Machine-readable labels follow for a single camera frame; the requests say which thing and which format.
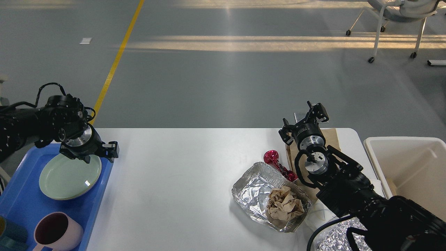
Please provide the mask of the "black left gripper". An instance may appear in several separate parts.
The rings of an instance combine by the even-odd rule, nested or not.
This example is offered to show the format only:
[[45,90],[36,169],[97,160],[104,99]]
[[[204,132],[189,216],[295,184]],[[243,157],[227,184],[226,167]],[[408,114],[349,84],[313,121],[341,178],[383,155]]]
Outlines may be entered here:
[[68,159],[78,159],[84,163],[91,162],[91,156],[106,158],[113,163],[118,158],[120,149],[117,141],[102,144],[102,140],[91,124],[81,136],[61,143],[59,152]]

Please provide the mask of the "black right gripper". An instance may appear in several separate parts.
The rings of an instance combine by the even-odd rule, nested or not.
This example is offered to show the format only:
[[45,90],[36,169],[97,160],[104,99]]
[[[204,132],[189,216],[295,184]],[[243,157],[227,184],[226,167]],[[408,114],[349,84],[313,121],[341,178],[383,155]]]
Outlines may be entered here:
[[298,150],[315,151],[316,148],[326,150],[325,137],[319,127],[320,123],[328,123],[329,116],[325,107],[319,102],[306,102],[309,111],[296,124],[289,124],[283,119],[283,127],[279,130],[282,141],[290,146],[294,141]]

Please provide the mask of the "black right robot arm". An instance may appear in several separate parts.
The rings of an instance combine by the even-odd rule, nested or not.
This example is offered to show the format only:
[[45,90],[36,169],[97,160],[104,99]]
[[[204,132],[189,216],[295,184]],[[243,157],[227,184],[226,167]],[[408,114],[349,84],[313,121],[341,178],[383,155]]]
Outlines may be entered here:
[[309,111],[296,124],[283,119],[279,135],[286,145],[296,143],[294,159],[297,178],[311,189],[338,219],[319,227],[310,237],[307,250],[322,230],[352,218],[365,229],[349,227],[346,237],[358,251],[355,235],[364,237],[373,251],[444,251],[445,222],[403,196],[389,199],[374,191],[363,167],[340,150],[326,144],[319,122],[329,120],[321,103],[307,102]]

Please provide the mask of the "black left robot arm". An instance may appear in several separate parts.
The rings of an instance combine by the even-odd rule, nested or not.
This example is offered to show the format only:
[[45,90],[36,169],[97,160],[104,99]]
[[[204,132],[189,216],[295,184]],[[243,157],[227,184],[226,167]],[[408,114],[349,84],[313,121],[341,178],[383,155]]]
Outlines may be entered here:
[[38,102],[46,84],[38,90],[33,104],[22,101],[1,106],[1,161],[30,144],[40,149],[58,142],[59,152],[68,159],[89,163],[91,156],[95,155],[114,162],[120,152],[118,142],[105,143],[101,140],[91,124],[96,117],[94,108],[67,94],[58,83],[55,85],[59,86],[61,95],[50,96],[43,107],[38,107]]

